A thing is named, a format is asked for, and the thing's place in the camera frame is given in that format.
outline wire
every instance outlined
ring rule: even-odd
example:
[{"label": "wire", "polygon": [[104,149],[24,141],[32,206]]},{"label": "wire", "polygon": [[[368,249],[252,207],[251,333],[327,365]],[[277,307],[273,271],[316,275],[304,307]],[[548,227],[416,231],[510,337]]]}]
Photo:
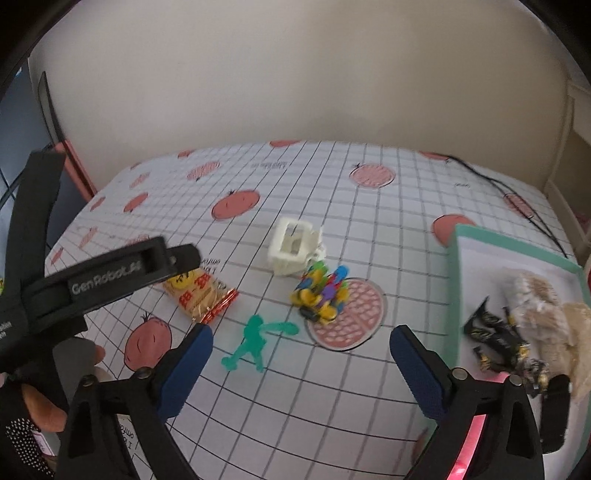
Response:
[{"label": "wire", "polygon": [[[11,189],[10,189],[10,187],[11,187],[11,186],[8,184],[8,181],[6,180],[6,177],[4,176],[4,172],[2,171],[2,169],[1,169],[1,168],[0,168],[0,177],[2,177],[2,181],[4,182],[4,185],[6,185],[6,190],[7,190],[6,192],[9,192],[9,193],[8,193],[8,196],[11,196],[11,197],[12,197],[12,199],[13,199],[13,200],[16,202],[16,201],[17,201],[17,199],[16,199],[16,197],[14,196],[14,193],[13,193],[13,192],[14,192],[14,190],[15,190],[16,186],[18,186],[18,184],[15,186],[15,188],[13,188],[13,189],[11,190]],[[4,202],[0,202],[0,210],[2,209],[2,207],[4,206],[4,204],[5,204],[7,201],[8,201],[8,197],[6,198],[6,200],[4,200]]]},{"label": "wire", "polygon": [[[465,162],[464,160],[462,160],[461,158],[457,158],[454,157],[453,155],[443,155],[444,157],[448,157],[451,160],[454,160],[456,162],[458,162],[460,165],[462,165],[464,168],[468,169],[469,171],[471,171],[474,175],[486,180],[488,183],[490,183],[494,188],[496,188],[499,192],[501,192],[501,195],[503,196],[503,198],[507,201],[509,201],[509,203],[515,208],[515,210],[517,212],[519,212],[521,214],[521,216],[523,216],[523,218],[525,218],[529,223],[531,223],[538,231],[540,231],[541,233],[543,233],[547,238],[549,238],[552,243],[554,245],[556,245],[558,247],[558,249],[560,250],[560,252],[564,255],[565,258],[568,258],[569,256],[566,254],[566,251],[564,251],[564,248],[562,247],[562,245],[560,244],[560,241],[556,238],[555,234],[552,232],[552,230],[550,229],[550,227],[548,226],[548,224],[544,221],[544,219],[540,216],[540,214],[519,194],[517,193],[512,187],[508,186],[504,181],[502,180],[497,180],[494,179],[492,177],[489,177],[488,175],[484,175],[483,173],[480,173],[477,169],[475,169],[474,167],[472,167],[470,164],[468,164],[467,162]],[[521,210],[521,208],[513,201],[513,198],[511,198],[510,196],[508,196],[508,193],[504,192],[503,189],[499,186],[503,186],[504,188],[506,188],[507,190],[509,190],[513,195],[515,195],[520,201],[523,202],[523,204],[529,208],[533,215],[535,215],[535,217],[541,222],[541,224],[543,225],[544,228],[542,228],[540,225],[538,225],[537,223],[535,223],[532,220],[532,217],[528,216],[525,214],[525,212],[523,210]]]}]

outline snack package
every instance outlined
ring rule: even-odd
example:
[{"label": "snack package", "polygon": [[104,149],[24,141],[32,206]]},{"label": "snack package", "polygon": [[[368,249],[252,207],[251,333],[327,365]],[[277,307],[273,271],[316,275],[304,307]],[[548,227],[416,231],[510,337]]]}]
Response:
[{"label": "snack package", "polygon": [[201,268],[169,278],[163,286],[196,323],[210,323],[238,296],[237,290]]},{"label": "snack package", "polygon": [[558,294],[546,278],[527,270],[507,268],[503,290],[511,316],[526,338],[573,344]]},{"label": "snack package", "polygon": [[584,303],[565,303],[564,314],[575,339],[573,368],[570,381],[573,384],[574,401],[582,400],[591,391],[591,309]]},{"label": "snack package", "polygon": [[556,375],[568,375],[573,369],[573,348],[565,343],[540,342],[540,357],[548,363],[550,378]]}]

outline finger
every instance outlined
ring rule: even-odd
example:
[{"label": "finger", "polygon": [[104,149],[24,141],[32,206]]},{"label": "finger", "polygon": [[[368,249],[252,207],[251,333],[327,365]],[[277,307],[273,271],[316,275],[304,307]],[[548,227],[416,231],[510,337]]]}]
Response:
[{"label": "finger", "polygon": [[22,397],[33,422],[47,432],[62,432],[66,426],[67,415],[45,396],[30,385],[21,386]]},{"label": "finger", "polygon": [[100,345],[95,345],[95,365],[98,365],[103,361],[103,358],[106,355],[105,349],[102,348]]}]

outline black cable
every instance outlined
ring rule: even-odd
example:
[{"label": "black cable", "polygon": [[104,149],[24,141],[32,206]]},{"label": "black cable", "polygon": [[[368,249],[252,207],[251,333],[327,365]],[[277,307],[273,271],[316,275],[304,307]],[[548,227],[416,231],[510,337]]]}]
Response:
[{"label": "black cable", "polygon": [[[49,123],[47,119],[47,115],[45,109],[43,107],[43,102],[41,101],[41,97],[44,94],[45,100],[47,102],[47,108],[49,110],[49,116],[51,121],[51,126],[53,128],[49,128]],[[57,119],[56,109],[53,106],[53,102],[51,101],[51,93],[49,92],[49,82],[47,81],[47,72],[43,72],[41,74],[41,78],[39,79],[39,83],[37,84],[37,101],[39,102],[39,107],[41,109],[41,116],[43,117],[43,122],[45,123],[45,128],[47,130],[47,135],[51,138],[53,142],[53,146],[55,147],[57,144],[61,144],[64,148],[64,152],[66,153],[66,157],[70,159],[71,165],[76,171],[78,179],[83,183],[84,188],[87,192],[90,192],[91,195],[96,193],[96,190],[92,183],[89,182],[89,179],[86,177],[83,170],[80,169],[80,166],[74,159],[74,152],[70,149],[69,143],[66,141],[66,136],[64,131],[61,129],[61,125]]]},{"label": "black cable", "polygon": [[4,180],[4,183],[6,184],[6,191],[4,192],[2,197],[0,198],[0,210],[2,210],[2,207],[4,207],[4,205],[6,204],[6,202],[8,201],[8,199],[10,197],[12,197],[13,200],[16,200],[16,198],[14,197],[14,191],[17,189],[18,185],[20,184],[20,182],[22,180],[22,172],[20,172],[17,175],[17,178],[15,178],[14,181],[10,185],[6,181],[6,178],[4,177],[4,173],[2,173],[1,168],[0,168],[0,176],[2,176],[2,179]]},{"label": "black cable", "polygon": [[[508,200],[509,203],[511,205],[513,205],[513,207],[515,208],[515,210],[517,212],[519,212],[523,218],[525,218],[529,223],[531,223],[533,226],[536,227],[536,229],[538,229],[541,233],[543,233],[547,238],[549,238],[552,243],[554,243],[558,249],[560,250],[560,252],[564,255],[565,258],[568,258],[569,256],[566,254],[566,251],[564,251],[564,248],[562,247],[562,245],[560,245],[560,241],[556,238],[556,236],[554,235],[554,233],[552,232],[552,230],[550,229],[550,227],[546,224],[546,222],[544,221],[544,219],[540,216],[540,214],[519,194],[517,193],[512,187],[509,187],[504,181],[502,180],[497,180],[494,179],[492,177],[489,177],[488,175],[484,175],[483,173],[480,173],[478,170],[476,170],[475,168],[473,168],[471,165],[469,165],[467,162],[463,161],[461,158],[457,158],[454,157],[453,155],[442,155],[443,157],[448,157],[451,160],[454,160],[456,162],[458,162],[460,165],[462,165],[464,168],[468,169],[469,171],[471,171],[474,175],[486,180],[488,183],[490,183],[494,188],[496,188],[499,192],[501,192],[501,195],[503,196],[504,199]],[[537,219],[542,223],[542,225],[546,228],[546,230],[544,230],[540,225],[538,225],[537,223],[535,223],[531,217],[527,216],[518,206],[517,204],[513,201],[513,199],[511,197],[507,196],[507,193],[505,193],[503,191],[503,189],[501,187],[499,187],[499,185],[502,185],[504,188],[506,188],[507,190],[509,190],[512,194],[516,195],[517,198],[519,198],[520,201],[522,201],[531,211],[532,213],[537,217]]]}]

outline pink circle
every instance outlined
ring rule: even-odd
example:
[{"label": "pink circle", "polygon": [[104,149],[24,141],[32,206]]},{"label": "pink circle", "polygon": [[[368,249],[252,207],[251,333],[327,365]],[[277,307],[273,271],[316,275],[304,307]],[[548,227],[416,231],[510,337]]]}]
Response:
[{"label": "pink circle", "polygon": [[91,227],[90,230],[88,230],[88,233],[82,237],[82,240],[80,240],[80,244],[78,245],[78,248],[82,249],[84,248],[86,245],[88,245],[88,243],[90,243],[90,241],[92,240],[92,238],[94,237],[94,235],[99,231],[98,227]]},{"label": "pink circle", "polygon": [[125,207],[123,207],[124,212],[133,212],[134,209],[139,207],[145,200],[148,198],[148,193],[143,192],[140,193],[137,197],[132,198]]},{"label": "pink circle", "polygon": [[433,222],[431,225],[431,231],[435,238],[444,247],[449,245],[449,239],[452,237],[452,233],[456,228],[456,225],[476,225],[468,217],[460,215],[458,213],[452,213],[451,215],[443,215]]},{"label": "pink circle", "polygon": [[60,258],[61,258],[61,254],[64,252],[64,247],[60,247],[60,249],[53,254],[53,257],[51,258],[51,264],[54,265]]},{"label": "pink circle", "polygon": [[388,167],[377,163],[367,163],[354,169],[349,178],[361,187],[380,189],[396,178],[396,174]]},{"label": "pink circle", "polygon": [[207,162],[203,165],[199,165],[198,167],[192,169],[187,174],[187,180],[198,180],[201,177],[204,177],[205,175],[210,174],[219,166],[220,166],[220,162],[218,162],[218,161],[210,161],[210,162]]},{"label": "pink circle", "polygon": [[125,245],[133,245],[133,244],[137,244],[139,242],[143,242],[144,240],[149,240],[149,236],[146,235],[145,233],[141,233],[138,236],[135,236],[133,238],[130,238],[129,240],[127,240],[125,242]]},{"label": "pink circle", "polygon": [[252,209],[260,199],[261,195],[256,190],[230,192],[228,196],[213,206],[212,217],[215,220],[227,220],[237,217]]},{"label": "pink circle", "polygon": [[293,145],[298,142],[300,142],[300,140],[271,140],[269,142],[269,145],[273,148],[283,148],[289,147],[290,145]]},{"label": "pink circle", "polygon": [[158,317],[144,316],[139,325],[125,342],[124,363],[136,371],[140,367],[154,368],[172,346],[170,325]]},{"label": "pink circle", "polygon": [[507,204],[509,209],[517,215],[524,216],[525,218],[532,218],[534,216],[534,211],[528,203],[515,193],[507,193],[503,197],[503,201]]},{"label": "pink circle", "polygon": [[187,158],[194,151],[195,150],[183,150],[182,152],[178,152],[177,158]]},{"label": "pink circle", "polygon": [[306,322],[312,340],[328,350],[351,350],[369,340],[382,325],[387,310],[384,294],[373,282],[347,278],[347,283],[349,301],[334,322]]},{"label": "pink circle", "polygon": [[148,173],[142,173],[133,182],[131,182],[131,185],[129,185],[129,188],[130,189],[133,189],[133,188],[137,187],[139,184],[145,182],[148,179],[149,176],[150,176],[150,172],[148,172]]},{"label": "pink circle", "polygon": [[424,152],[424,151],[420,151],[419,153],[423,157],[427,157],[429,160],[440,160],[440,161],[449,160],[449,157],[448,156],[446,156],[446,155],[440,155],[439,153]]},{"label": "pink circle", "polygon": [[100,207],[103,202],[105,201],[105,197],[101,197],[99,198],[96,202],[94,202],[91,206],[90,206],[90,211],[92,212],[93,210],[97,209],[98,207]]}]

